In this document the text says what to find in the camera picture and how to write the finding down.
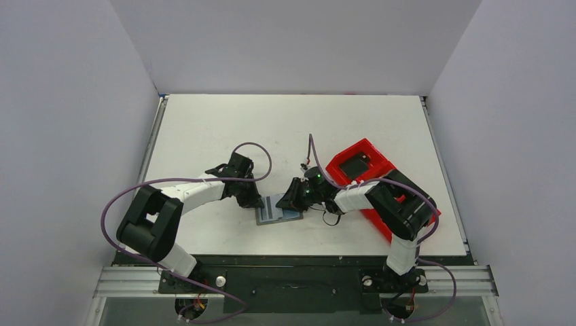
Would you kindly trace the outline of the grey card holder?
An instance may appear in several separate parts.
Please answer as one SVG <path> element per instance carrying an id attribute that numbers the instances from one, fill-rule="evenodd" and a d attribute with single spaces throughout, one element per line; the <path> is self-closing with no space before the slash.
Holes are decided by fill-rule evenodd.
<path id="1" fill-rule="evenodd" d="M 275 223 L 284 223 L 288 221 L 297 221 L 304 218 L 299 211 L 289 209 L 280 209 L 276 204 L 282 199 L 284 194 L 276 194 L 262 198 L 263 207 L 255 209 L 255 220 L 257 225 L 270 225 Z"/>

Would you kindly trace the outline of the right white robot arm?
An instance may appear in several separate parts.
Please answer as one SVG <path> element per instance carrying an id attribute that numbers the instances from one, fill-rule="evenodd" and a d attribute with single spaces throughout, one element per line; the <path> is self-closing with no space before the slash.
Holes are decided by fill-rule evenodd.
<path id="1" fill-rule="evenodd" d="M 400 290 L 409 283 L 419 246 L 429 237 L 425 228 L 434 217 L 439 217 L 433 199 L 397 169 L 381 178 L 344 186 L 314 166 L 303 177 L 292 179 L 276 207 L 304 212 L 316 204 L 338 216 L 362 210 L 376 213 L 392 234 L 383 272 L 383 281 L 392 290 Z"/>

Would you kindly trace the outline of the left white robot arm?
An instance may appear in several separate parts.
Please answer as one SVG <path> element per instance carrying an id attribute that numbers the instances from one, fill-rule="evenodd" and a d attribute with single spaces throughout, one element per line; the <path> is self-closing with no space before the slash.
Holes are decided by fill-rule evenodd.
<path id="1" fill-rule="evenodd" d="M 218 200 L 235 197 L 243 209 L 263 208 L 254 182 L 253 161 L 232 153 L 225 164 L 206 170 L 198 183 L 180 183 L 156 188 L 141 187 L 117 231 L 117 240 L 176 275 L 176 283 L 187 292 L 202 285 L 198 261 L 176 244 L 182 215 Z"/>

